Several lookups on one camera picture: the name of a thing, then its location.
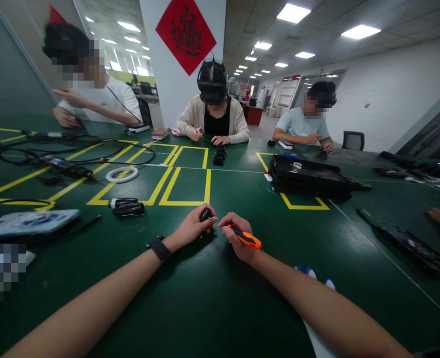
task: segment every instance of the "ceiling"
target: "ceiling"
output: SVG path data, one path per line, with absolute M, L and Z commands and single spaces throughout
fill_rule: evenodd
M 140 11 L 139 0 L 80 0 L 84 15 L 94 20 L 87 22 L 90 30 L 94 33 L 94 39 L 112 40 L 117 43 L 108 44 L 116 50 L 125 51 L 130 49 L 137 51 L 138 55 L 149 55 L 149 51 L 144 50 L 142 46 L 149 47 L 147 36 L 145 35 L 142 13 Z M 137 26 L 141 32 L 127 30 L 117 22 L 127 22 Z M 131 42 L 124 38 L 135 37 L 141 44 Z
M 287 2 L 312 11 L 298 24 L 276 19 Z M 341 36 L 360 24 L 382 31 L 362 40 Z M 263 80 L 439 37 L 440 0 L 228 0 L 223 62 L 229 76 L 247 66 L 239 78 L 271 71 L 257 77 Z M 257 41 L 272 46 L 246 61 Z M 302 51 L 316 56 L 295 57 Z

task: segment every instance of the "green table surface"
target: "green table surface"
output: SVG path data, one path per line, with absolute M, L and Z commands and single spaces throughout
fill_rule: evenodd
M 126 136 L 119 125 L 87 122 L 86 126 L 89 134 L 103 138 L 151 142 L 147 133 Z M 0 117 L 0 128 L 60 130 L 51 118 L 34 115 Z M 1 138 L 19 135 L 0 130 Z M 268 165 L 271 154 L 280 153 L 266 141 L 228 146 L 223 167 L 213 166 L 214 149 L 206 140 L 193 143 L 172 136 L 160 143 L 168 146 L 152 146 L 157 152 L 152 164 L 164 163 L 175 146 L 200 149 L 182 148 L 178 156 L 170 156 L 170 163 L 175 161 L 173 168 L 143 167 L 136 179 L 110 190 L 105 180 L 86 180 L 65 189 L 43 186 L 32 177 L 0 191 L 0 198 L 47 199 L 65 189 L 64 195 L 57 195 L 59 206 L 80 209 L 83 222 L 102 215 L 81 234 L 37 251 L 26 275 L 4 295 L 0 354 L 61 306 L 142 253 L 155 236 L 173 232 L 194 208 L 185 202 L 205 199 L 209 177 L 209 202 L 218 215 L 234 211 L 249 220 L 265 252 L 291 266 L 312 267 L 319 280 L 331 277 L 341 294 L 409 351 L 440 349 L 440 277 L 424 274 L 355 212 L 356 208 L 368 209 L 379 220 L 411 230 L 440 253 L 440 227 L 424 215 L 429 208 L 440 206 L 439 191 L 425 184 L 379 177 L 371 168 L 393 164 L 378 158 L 377 153 L 336 149 L 333 155 L 326 155 L 318 147 L 297 146 L 292 152 L 300 158 L 339 166 L 344 175 L 365 180 L 373 190 L 354 192 L 345 202 L 324 199 L 328 210 L 291 210 L 281 195 L 272 192 L 263 175 L 259 157 Z M 25 147 L 33 146 L 60 148 Z M 79 158 L 99 157 L 112 148 L 98 147 Z M 202 148 L 209 149 L 205 169 Z M 132 148 L 119 160 L 137 152 Z M 134 161 L 149 155 L 144 152 Z M 105 166 L 97 176 L 103 178 L 117 167 Z M 0 161 L 0 188 L 37 170 Z M 52 174 L 47 171 L 42 176 Z M 169 184 L 170 194 L 164 197 Z M 94 197 L 125 196 L 150 201 L 145 216 L 119 218 L 106 205 L 88 205 Z M 288 194 L 287 198 L 293 207 L 320 205 L 313 197 Z M 184 205 L 172 206 L 171 202 Z M 26 206 L 3 205 L 0 209 L 25 210 Z M 301 317 L 262 276 L 236 258 L 219 229 L 175 254 L 90 355 L 127 357 L 136 353 L 152 357 L 314 356 Z

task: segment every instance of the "black wristwatch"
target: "black wristwatch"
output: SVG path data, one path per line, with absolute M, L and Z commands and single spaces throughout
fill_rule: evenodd
M 162 235 L 157 236 L 151 242 L 149 242 L 145 247 L 148 249 L 152 249 L 160 259 L 161 262 L 165 262 L 166 259 L 170 257 L 172 254 L 169 249 L 164 245 L 162 240 L 164 237 Z

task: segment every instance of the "beige cardigan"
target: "beige cardigan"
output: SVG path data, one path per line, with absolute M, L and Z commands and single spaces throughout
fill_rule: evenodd
M 199 95 L 191 100 L 176 120 L 175 126 L 188 137 L 190 137 L 192 128 L 205 128 L 205 103 L 202 102 Z M 247 142 L 250 138 L 250 130 L 243 115 L 243 108 L 234 98 L 231 98 L 230 104 L 230 131 L 228 137 L 231 144 Z

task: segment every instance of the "orange screwdriver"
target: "orange screwdriver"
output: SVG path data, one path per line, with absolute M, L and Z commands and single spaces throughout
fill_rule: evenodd
M 252 234 L 238 230 L 231 225 L 228 225 L 229 228 L 231 228 L 235 234 L 236 237 L 245 245 L 251 247 L 252 249 L 259 250 L 261 249 L 261 241 L 258 240 L 256 237 L 254 237 Z

